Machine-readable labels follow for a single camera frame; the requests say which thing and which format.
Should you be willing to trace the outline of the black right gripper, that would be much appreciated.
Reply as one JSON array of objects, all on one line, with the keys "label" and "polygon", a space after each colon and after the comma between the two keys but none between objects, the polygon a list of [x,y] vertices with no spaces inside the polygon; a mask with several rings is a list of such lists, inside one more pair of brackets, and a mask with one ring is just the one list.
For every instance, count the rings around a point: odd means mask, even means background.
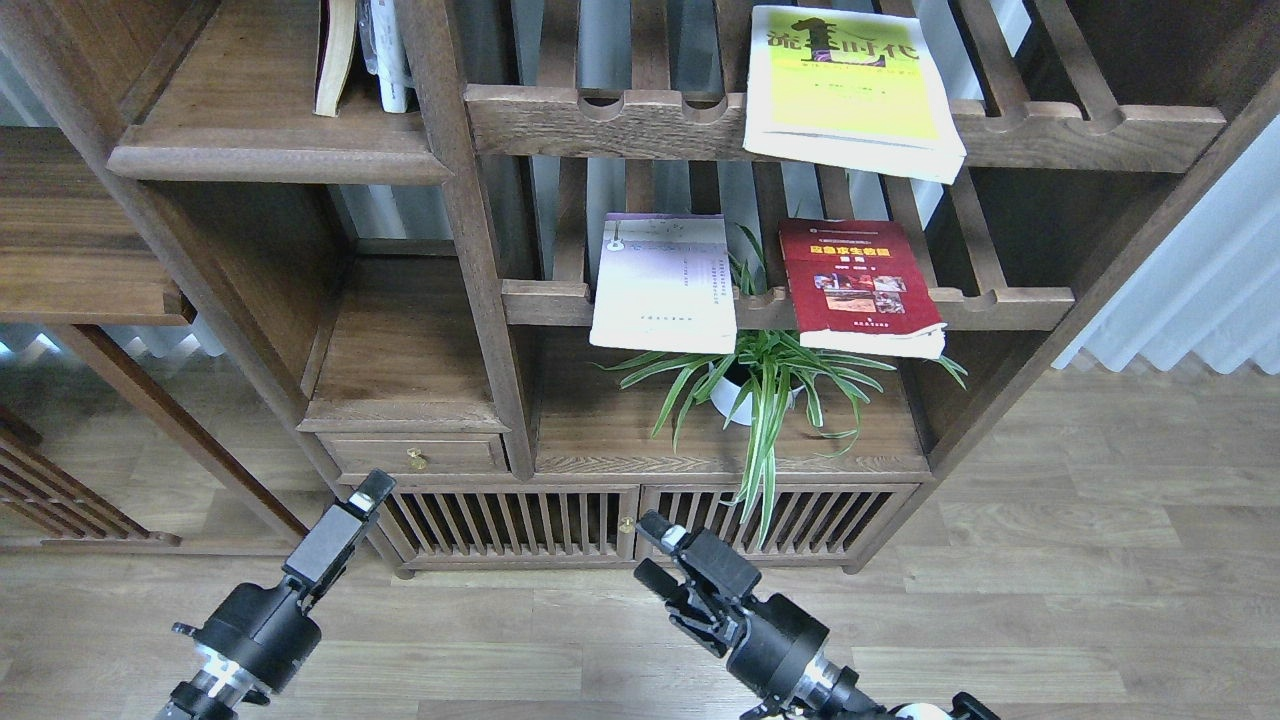
[{"label": "black right gripper", "polygon": [[826,625],[781,594],[767,602],[753,596],[760,570],[705,528],[689,530],[650,510],[637,533],[686,574],[680,582],[650,559],[634,570],[676,626],[724,659],[730,674],[768,706],[829,703]]}]

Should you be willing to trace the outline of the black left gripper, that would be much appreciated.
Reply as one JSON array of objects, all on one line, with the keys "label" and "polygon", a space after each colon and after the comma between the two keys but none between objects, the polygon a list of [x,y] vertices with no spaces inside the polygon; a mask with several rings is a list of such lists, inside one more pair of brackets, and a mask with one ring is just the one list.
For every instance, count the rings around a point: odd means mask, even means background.
[{"label": "black left gripper", "polygon": [[201,628],[177,623],[207,661],[174,697],[268,697],[283,691],[317,646],[310,609],[344,571],[357,544],[378,523],[396,478],[375,469],[347,501],[333,503],[284,561],[271,589],[237,585]]}]

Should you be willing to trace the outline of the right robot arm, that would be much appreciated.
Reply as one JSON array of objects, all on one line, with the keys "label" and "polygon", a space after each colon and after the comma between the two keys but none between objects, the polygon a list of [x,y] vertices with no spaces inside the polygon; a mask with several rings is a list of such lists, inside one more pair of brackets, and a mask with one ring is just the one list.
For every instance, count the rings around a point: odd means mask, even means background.
[{"label": "right robot arm", "polygon": [[952,708],[908,703],[892,708],[858,688],[858,674],[826,659],[829,629],[782,594],[759,600],[759,569],[707,529],[687,530],[650,510],[637,532],[675,560],[680,583],[650,559],[634,571],[666,602],[669,620],[718,659],[760,703],[745,719],[995,719],[960,692]]}]

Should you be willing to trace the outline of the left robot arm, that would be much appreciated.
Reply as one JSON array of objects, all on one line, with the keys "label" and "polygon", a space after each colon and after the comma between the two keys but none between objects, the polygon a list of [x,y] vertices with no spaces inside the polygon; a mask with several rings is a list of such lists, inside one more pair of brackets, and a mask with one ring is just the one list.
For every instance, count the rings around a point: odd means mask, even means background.
[{"label": "left robot arm", "polygon": [[193,638],[206,661],[191,682],[175,687],[157,717],[233,719],[242,701],[269,705],[269,696],[285,688],[321,639],[308,614],[344,571],[394,487],[393,477],[370,471],[283,562],[278,585],[241,583],[201,628],[174,624],[175,633]]}]

